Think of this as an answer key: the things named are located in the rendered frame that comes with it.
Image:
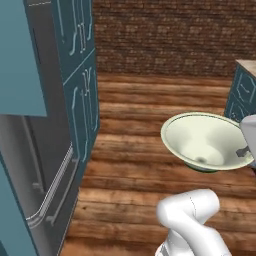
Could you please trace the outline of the pale green-rimmed white bowl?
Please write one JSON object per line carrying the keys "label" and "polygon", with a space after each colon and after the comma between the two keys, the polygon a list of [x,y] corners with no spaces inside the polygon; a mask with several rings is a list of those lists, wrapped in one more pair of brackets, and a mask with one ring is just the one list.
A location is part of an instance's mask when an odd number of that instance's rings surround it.
{"label": "pale green-rimmed white bowl", "polygon": [[224,116],[187,112],[169,118],[161,128],[166,148],[188,167],[205,173],[239,169],[255,160],[238,157],[247,142],[237,122]]}

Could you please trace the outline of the tall teal cupboard run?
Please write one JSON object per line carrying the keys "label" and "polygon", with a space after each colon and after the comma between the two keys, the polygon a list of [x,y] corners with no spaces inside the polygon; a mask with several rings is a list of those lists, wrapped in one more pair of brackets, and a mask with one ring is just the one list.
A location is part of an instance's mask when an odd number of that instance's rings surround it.
{"label": "tall teal cupboard run", "polygon": [[52,0],[71,140],[83,165],[100,126],[92,5],[93,0]]}

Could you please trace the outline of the teal island cabinet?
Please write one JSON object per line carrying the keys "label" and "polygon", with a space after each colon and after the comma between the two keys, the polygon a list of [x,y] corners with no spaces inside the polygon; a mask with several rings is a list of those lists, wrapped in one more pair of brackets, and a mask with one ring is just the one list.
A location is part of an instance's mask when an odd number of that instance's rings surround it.
{"label": "teal island cabinet", "polygon": [[224,116],[241,122],[256,114],[256,60],[237,60]]}

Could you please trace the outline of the teal cabinet door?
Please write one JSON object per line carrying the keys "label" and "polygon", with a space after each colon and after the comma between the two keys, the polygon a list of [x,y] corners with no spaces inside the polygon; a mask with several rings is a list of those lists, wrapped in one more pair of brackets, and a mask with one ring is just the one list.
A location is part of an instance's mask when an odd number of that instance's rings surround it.
{"label": "teal cabinet door", "polygon": [[47,115],[40,58],[25,0],[0,0],[0,114]]}
{"label": "teal cabinet door", "polygon": [[0,256],[38,256],[1,154]]}

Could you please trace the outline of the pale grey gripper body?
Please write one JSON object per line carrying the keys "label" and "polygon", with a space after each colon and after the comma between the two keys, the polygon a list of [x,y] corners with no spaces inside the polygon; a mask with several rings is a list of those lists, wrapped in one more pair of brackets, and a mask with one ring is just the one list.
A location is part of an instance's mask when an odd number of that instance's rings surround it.
{"label": "pale grey gripper body", "polygon": [[244,117],[240,122],[240,129],[256,161],[256,114]]}

